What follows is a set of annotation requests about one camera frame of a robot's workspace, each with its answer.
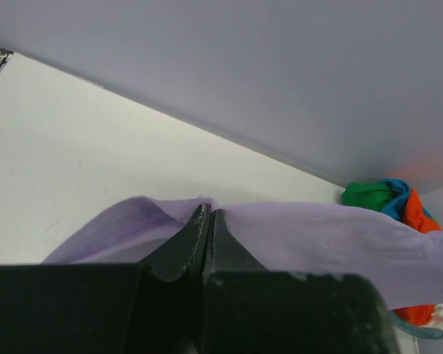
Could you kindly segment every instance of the green cloth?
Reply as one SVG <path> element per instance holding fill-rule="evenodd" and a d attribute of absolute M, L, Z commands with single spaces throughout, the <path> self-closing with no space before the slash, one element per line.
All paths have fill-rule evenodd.
<path fill-rule="evenodd" d="M 343 205 L 380 212 L 396 197 L 396 193 L 383 183 L 350 183 L 341 195 Z"/>

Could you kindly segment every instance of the gray wall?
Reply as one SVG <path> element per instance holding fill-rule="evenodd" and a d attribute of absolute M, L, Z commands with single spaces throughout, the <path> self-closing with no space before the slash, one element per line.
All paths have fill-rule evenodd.
<path fill-rule="evenodd" d="M 330 181 L 443 187 L 443 1 L 1 0 L 0 46 Z"/>

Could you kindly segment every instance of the red cloth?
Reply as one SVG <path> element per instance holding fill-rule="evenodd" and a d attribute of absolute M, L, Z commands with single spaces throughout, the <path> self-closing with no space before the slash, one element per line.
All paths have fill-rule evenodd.
<path fill-rule="evenodd" d="M 442 229 L 434 219 L 424 214 L 422 201 L 420 201 L 419 194 L 414 189 L 411 190 L 411 195 L 405 205 L 403 223 L 424 234 Z M 431 321 L 432 315 L 435 313 L 435 306 L 421 305 L 398 308 L 394 310 L 394 313 L 401 319 L 419 327 Z"/>

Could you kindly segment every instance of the blue cloth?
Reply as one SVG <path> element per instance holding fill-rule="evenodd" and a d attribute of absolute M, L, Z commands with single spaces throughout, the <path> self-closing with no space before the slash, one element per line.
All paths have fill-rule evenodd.
<path fill-rule="evenodd" d="M 389 215 L 391 218 L 402 222 L 405 212 L 405 205 L 407 205 L 408 197 L 411 196 L 411 187 L 400 179 L 387 178 L 379 181 L 379 183 L 387 184 L 395 193 L 396 197 L 389 201 L 381 210 L 382 214 Z M 429 218 L 433 217 L 423 208 L 423 212 Z"/>

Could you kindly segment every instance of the lavender fabric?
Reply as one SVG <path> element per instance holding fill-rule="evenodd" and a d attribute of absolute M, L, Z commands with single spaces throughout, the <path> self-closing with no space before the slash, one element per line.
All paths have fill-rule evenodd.
<path fill-rule="evenodd" d="M 136 262 L 175 235 L 209 198 L 131 198 L 102 212 L 45 263 Z M 232 235 L 270 270 L 350 273 L 370 279 L 389 308 L 443 302 L 443 232 L 423 235 L 349 206 L 224 206 Z"/>

